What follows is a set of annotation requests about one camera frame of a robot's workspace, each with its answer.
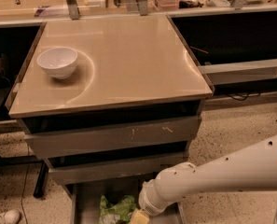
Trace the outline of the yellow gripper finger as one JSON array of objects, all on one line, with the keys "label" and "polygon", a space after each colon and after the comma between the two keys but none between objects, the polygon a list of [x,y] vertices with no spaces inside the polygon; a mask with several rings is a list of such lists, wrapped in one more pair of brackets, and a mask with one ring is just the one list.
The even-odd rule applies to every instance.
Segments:
[{"label": "yellow gripper finger", "polygon": [[148,222],[149,216],[143,210],[136,209],[132,213],[130,224],[148,224]]}]

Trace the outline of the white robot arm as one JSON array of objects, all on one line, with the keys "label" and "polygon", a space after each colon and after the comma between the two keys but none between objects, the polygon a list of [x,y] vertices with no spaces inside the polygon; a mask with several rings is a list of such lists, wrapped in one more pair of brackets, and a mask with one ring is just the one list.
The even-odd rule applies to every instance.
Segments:
[{"label": "white robot arm", "polygon": [[277,134],[200,166],[182,162],[162,170],[143,184],[130,224],[148,224],[190,194],[256,190],[277,190]]}]

